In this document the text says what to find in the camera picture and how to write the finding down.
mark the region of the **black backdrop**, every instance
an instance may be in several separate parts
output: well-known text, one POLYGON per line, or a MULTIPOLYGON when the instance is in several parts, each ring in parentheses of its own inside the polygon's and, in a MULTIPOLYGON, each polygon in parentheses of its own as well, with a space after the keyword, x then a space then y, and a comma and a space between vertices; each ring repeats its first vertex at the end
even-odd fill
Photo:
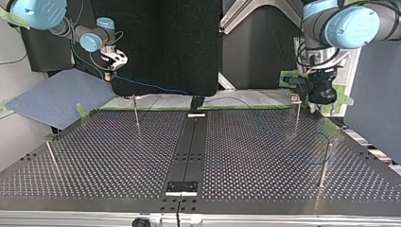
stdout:
MULTIPOLYGON (((220 0, 92 0, 95 17, 114 19, 125 33, 117 47, 129 62, 120 77, 196 96, 218 89, 221 7, 220 0)), ((161 93, 123 79, 112 85, 121 96, 161 93)))

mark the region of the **white cable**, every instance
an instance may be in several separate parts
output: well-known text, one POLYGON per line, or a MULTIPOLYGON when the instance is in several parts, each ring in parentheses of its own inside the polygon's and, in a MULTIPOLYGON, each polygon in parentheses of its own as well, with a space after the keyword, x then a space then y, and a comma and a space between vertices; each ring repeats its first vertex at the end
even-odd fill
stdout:
POLYGON ((69 36, 71 34, 71 37, 72 37, 71 40, 72 40, 72 42, 74 44, 76 42, 76 40, 78 40, 78 36, 77 36, 77 33, 74 30, 73 22, 70 19, 64 17, 62 19, 62 25, 63 25, 63 27, 67 27, 67 30, 65 32, 63 32, 63 34, 61 34, 62 31, 57 33, 57 32, 55 32, 53 30, 50 30, 50 32, 52 34, 54 34, 54 35, 57 35, 57 36, 63 37, 63 38, 66 38, 67 36, 69 36))
POLYGON ((102 69, 102 70, 105 70, 105 71, 109 71, 109 70, 110 70, 110 69, 108 69, 108 68, 104 68, 104 67, 98 65, 98 64, 95 62, 94 57, 92 57, 92 53, 89 53, 89 58, 91 59, 92 63, 93 63, 97 68, 102 69))
POLYGON ((114 36, 116 36, 117 34, 120 34, 120 36, 118 36, 117 39, 115 39, 115 40, 114 40, 113 42, 111 42, 111 43, 108 43, 107 45, 114 45, 114 44, 117 44, 117 42, 120 41, 121 38, 123 38, 123 36, 124 36, 124 31, 117 31, 117 32, 115 32, 114 36))
POLYGON ((77 20, 76 20, 76 23, 79 22, 80 16, 82 16, 82 12, 83 12, 83 1, 85 1, 85 0, 82 0, 82 2, 81 2, 81 4, 80 4, 80 12, 79 12, 78 18, 77 18, 77 20))

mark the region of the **blue cloth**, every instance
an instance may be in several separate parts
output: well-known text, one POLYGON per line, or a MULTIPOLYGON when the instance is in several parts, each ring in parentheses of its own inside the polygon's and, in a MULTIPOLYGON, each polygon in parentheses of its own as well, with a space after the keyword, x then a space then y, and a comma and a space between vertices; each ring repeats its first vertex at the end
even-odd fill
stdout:
POLYGON ((77 69, 65 70, 16 97, 7 108, 46 125, 65 130, 80 119, 77 104, 86 112, 115 97, 109 83, 77 69))

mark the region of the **black center rail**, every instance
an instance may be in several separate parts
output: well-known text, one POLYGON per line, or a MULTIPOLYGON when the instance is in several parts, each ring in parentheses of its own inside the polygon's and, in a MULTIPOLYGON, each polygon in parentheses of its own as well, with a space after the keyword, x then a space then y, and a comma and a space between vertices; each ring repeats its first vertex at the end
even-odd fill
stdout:
POLYGON ((46 145, 22 157, 0 173, 0 210, 401 216, 401 178, 307 111, 298 123, 294 109, 139 118, 98 112, 50 143, 56 162, 46 145), (174 185, 196 196, 167 196, 174 185))

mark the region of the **perforated metal table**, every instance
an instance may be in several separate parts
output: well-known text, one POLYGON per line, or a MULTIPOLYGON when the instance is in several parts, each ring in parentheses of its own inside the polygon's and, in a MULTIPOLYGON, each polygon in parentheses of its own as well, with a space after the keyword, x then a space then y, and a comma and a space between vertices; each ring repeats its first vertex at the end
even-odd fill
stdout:
POLYGON ((400 177, 329 120, 302 112, 297 122, 294 109, 186 115, 141 112, 138 127, 134 112, 98 112, 77 123, 50 143, 56 162, 43 145, 0 173, 0 226, 38 211, 42 219, 346 216, 401 224, 400 177), (319 188, 323 135, 333 149, 319 188), (170 182, 196 182, 198 196, 167 197, 170 182))

